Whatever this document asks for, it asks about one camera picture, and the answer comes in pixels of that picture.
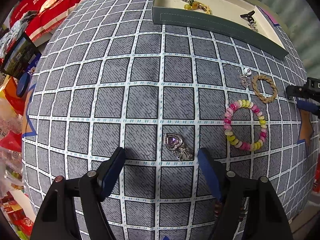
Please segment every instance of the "silver necklace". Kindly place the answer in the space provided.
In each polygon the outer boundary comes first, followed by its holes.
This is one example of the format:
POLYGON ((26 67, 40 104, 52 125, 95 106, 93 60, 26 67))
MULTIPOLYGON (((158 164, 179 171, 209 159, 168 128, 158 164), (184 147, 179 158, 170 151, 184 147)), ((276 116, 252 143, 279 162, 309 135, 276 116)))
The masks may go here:
POLYGON ((256 33, 259 32, 258 29, 257 29, 257 22, 254 21, 252 23, 248 23, 249 27, 251 28, 251 30, 255 31, 256 33))
MULTIPOLYGON (((222 65, 223 65, 223 66, 227 66, 227 65, 231 65, 231 64, 223 63, 222 65)), ((251 69, 250 69, 250 68, 244 68, 244 73, 245 73, 245 74, 242 74, 238 68, 236 68, 235 66, 233 66, 233 68, 234 68, 234 69, 238 72, 238 74, 239 74, 239 79, 240 79, 240 81, 241 81, 241 85, 242 85, 244 88, 247 88, 248 86, 250 86, 250 85, 251 85, 251 79, 250 79, 251 69)))

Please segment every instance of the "gold ornament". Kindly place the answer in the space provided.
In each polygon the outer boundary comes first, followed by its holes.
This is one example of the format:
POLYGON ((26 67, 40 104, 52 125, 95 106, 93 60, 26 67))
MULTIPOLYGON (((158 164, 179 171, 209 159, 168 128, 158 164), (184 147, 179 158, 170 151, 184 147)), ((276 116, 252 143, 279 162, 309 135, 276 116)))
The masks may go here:
POLYGON ((200 9, 204 11, 206 14, 211 14, 210 8, 208 5, 205 5, 203 3, 200 3, 195 0, 181 0, 183 2, 187 2, 187 4, 184 6, 185 10, 197 10, 200 9))
POLYGON ((52 5, 54 5, 57 2, 57 0, 47 0, 43 3, 43 5, 40 8, 39 13, 42 13, 46 9, 50 8, 52 5))

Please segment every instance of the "purple heart gem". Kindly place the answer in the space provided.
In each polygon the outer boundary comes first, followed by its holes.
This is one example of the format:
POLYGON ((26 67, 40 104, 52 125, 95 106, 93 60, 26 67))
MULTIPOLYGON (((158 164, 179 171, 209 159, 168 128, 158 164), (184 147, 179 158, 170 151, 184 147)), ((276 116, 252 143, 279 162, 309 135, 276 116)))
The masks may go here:
POLYGON ((173 136, 170 136, 168 138, 168 144, 169 144, 170 147, 172 147, 172 146, 174 146, 174 145, 176 145, 178 143, 179 143, 179 140, 177 138, 175 138, 173 136))

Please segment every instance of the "silver chain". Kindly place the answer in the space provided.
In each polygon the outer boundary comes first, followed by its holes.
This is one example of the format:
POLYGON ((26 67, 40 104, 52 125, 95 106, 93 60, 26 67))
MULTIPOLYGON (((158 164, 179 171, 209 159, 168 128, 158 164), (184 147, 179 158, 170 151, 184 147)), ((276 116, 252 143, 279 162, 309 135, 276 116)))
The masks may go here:
MULTIPOLYGON (((227 65, 233 66, 233 65, 227 64, 227 63, 223 63, 223 64, 222 64, 222 66, 227 66, 227 65)), ((240 81, 241 81, 242 86, 243 86, 244 88, 247 88, 248 86, 250 86, 250 85, 251 85, 251 79, 250 79, 250 77, 248 77, 246 74, 242 74, 242 73, 240 72, 240 70, 239 70, 238 68, 236 68, 235 66, 233 66, 233 68, 238 72, 238 74, 239 74, 239 79, 240 79, 240 81)))
POLYGON ((249 27, 251 28, 251 30, 255 31, 256 33, 259 32, 257 29, 257 22, 254 21, 253 23, 248 23, 249 27))

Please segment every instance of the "red box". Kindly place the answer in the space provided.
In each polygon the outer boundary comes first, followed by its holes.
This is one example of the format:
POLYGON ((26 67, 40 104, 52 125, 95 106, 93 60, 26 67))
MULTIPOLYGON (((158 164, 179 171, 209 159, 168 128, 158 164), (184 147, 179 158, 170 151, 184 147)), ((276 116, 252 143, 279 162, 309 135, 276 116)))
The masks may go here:
POLYGON ((11 195, 10 191, 7 192, 7 196, 5 196, 3 199, 2 199, 2 202, 3 203, 6 203, 10 200, 14 200, 13 196, 11 195))
POLYGON ((30 238, 31 236, 31 232, 32 232, 32 229, 33 229, 33 222, 25 217, 21 220, 18 221, 18 227, 19 229, 28 237, 30 238))
POLYGON ((14 225, 18 225, 18 221, 26 217, 22 207, 15 200, 4 203, 3 207, 14 225))

